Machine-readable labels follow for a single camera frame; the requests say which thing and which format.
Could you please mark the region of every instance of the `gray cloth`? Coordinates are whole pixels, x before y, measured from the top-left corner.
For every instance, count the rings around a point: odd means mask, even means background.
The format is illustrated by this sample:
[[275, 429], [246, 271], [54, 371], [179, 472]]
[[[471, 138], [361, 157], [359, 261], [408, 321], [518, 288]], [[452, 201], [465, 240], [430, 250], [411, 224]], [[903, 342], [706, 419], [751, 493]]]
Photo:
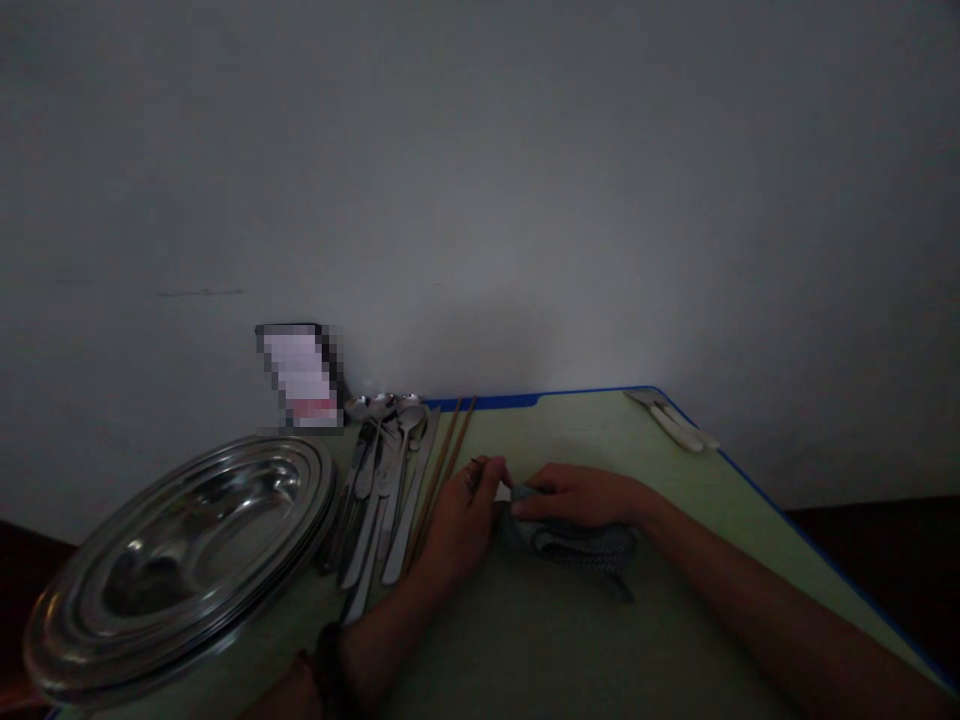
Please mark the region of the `gray cloth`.
[[[538, 494], [525, 485], [517, 485], [511, 492], [513, 502]], [[626, 526], [584, 528], [554, 518], [526, 522], [514, 518], [506, 505], [500, 518], [500, 539], [508, 547], [532, 552], [549, 562], [595, 573], [622, 602], [633, 602], [623, 573], [637, 554], [637, 537]]]

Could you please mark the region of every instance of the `hand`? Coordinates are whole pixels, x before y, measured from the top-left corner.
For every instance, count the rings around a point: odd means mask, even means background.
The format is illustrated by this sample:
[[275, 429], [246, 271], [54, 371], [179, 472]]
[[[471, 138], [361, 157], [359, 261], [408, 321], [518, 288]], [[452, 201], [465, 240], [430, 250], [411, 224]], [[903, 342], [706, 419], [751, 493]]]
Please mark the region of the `hand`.
[[506, 461], [480, 456], [444, 484], [418, 566], [452, 585], [474, 571], [490, 543], [493, 498], [501, 480], [513, 487]]
[[606, 470], [549, 463], [527, 485], [541, 492], [514, 503], [518, 520], [558, 518], [582, 527], [600, 527], [611, 523], [640, 524], [640, 508], [653, 491], [633, 478]]

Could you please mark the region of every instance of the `wooden chopstick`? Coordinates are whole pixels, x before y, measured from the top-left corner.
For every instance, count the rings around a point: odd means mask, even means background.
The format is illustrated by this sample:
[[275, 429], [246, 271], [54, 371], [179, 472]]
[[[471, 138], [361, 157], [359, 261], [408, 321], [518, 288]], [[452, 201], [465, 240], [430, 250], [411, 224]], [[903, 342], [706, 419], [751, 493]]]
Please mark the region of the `wooden chopstick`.
[[[457, 455], [460, 454], [460, 446], [463, 445], [463, 436], [467, 434], [467, 426], [470, 425], [470, 417], [473, 415], [473, 406], [477, 404], [477, 396], [473, 396], [473, 401], [470, 403], [470, 409], [467, 411], [467, 417], [464, 418], [463, 425], [460, 426], [460, 434], [457, 436], [457, 444], [453, 446], [453, 454], [450, 455], [450, 462], [447, 463], [447, 472], [443, 475], [443, 481], [440, 483], [439, 492], [443, 491], [443, 486], [447, 484], [447, 480], [450, 479], [450, 476], [453, 474], [453, 468], [457, 464]], [[429, 513], [427, 515], [426, 530], [430, 531], [430, 518], [433, 517], [433, 505], [430, 506]], [[420, 553], [423, 552], [423, 545], [427, 541], [427, 532], [424, 532], [420, 536], [420, 546], [416, 549], [416, 554], [413, 556], [414, 560], [420, 557]]]
[[467, 426], [470, 425], [470, 416], [473, 415], [473, 406], [476, 404], [477, 396], [474, 395], [473, 401], [470, 403], [470, 409], [467, 411], [467, 417], [463, 421], [463, 425], [460, 427], [460, 434], [457, 436], [457, 444], [453, 446], [453, 454], [450, 456], [450, 462], [447, 464], [447, 472], [443, 476], [443, 482], [440, 483], [441, 489], [447, 484], [447, 480], [450, 479], [450, 476], [453, 475], [454, 469], [457, 467], [457, 455], [460, 454], [460, 446], [463, 445], [463, 436], [467, 434]]
[[453, 429], [457, 425], [457, 415], [460, 414], [460, 405], [463, 398], [457, 400], [457, 407], [453, 411], [453, 419], [450, 420], [450, 427], [447, 428], [447, 436], [443, 439], [443, 445], [440, 448], [440, 457], [437, 458], [437, 466], [433, 470], [433, 477], [430, 478], [430, 487], [427, 488], [427, 495], [423, 502], [423, 508], [420, 510], [420, 517], [417, 519], [417, 526], [413, 530], [411, 542], [407, 544], [407, 555], [403, 559], [403, 568], [400, 571], [400, 577], [406, 576], [413, 559], [420, 554], [420, 535], [423, 533], [423, 527], [426, 525], [427, 518], [430, 516], [430, 509], [433, 506], [433, 496], [437, 490], [437, 480], [440, 479], [440, 472], [443, 470], [443, 461], [447, 459], [447, 449], [450, 447], [450, 440], [453, 438]]

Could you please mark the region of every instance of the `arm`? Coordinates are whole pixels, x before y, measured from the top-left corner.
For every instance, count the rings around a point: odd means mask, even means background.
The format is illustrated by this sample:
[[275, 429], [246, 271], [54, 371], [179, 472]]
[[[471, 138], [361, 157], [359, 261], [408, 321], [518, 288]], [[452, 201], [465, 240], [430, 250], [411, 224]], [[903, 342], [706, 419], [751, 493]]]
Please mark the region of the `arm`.
[[[479, 485], [467, 482], [474, 472], [482, 473]], [[503, 458], [478, 458], [454, 475], [440, 490], [423, 555], [410, 574], [340, 636], [340, 661], [363, 713], [380, 707], [430, 620], [483, 559], [501, 480], [510, 482]], [[323, 717], [312, 662], [295, 660], [241, 720]]]
[[936, 684], [645, 485], [570, 465], [547, 465], [529, 484], [555, 494], [515, 505], [522, 519], [642, 530], [807, 714], [956, 717], [953, 699]]

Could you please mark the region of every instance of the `light green tabletop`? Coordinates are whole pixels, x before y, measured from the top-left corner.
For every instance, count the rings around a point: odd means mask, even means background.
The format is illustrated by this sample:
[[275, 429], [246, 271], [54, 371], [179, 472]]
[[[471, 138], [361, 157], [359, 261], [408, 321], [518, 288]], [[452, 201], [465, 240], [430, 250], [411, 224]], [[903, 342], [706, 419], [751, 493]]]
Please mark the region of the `light green tabletop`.
[[[442, 416], [428, 478], [451, 415]], [[341, 468], [349, 463], [355, 437], [354, 428], [327, 441]], [[721, 455], [680, 449], [619, 391], [544, 395], [532, 407], [477, 410], [459, 464], [479, 454], [505, 456], [517, 482], [550, 461], [642, 480], [939, 682]], [[495, 546], [432, 624], [391, 694], [387, 714], [793, 716], [789, 703], [648, 545], [641, 546], [627, 582], [636, 596], [633, 605], [617, 603], [594, 578]], [[377, 588], [374, 598], [383, 592]], [[297, 650], [312, 649], [342, 602], [333, 580], [310, 570], [222, 655], [102, 716], [232, 717], [285, 672]]]

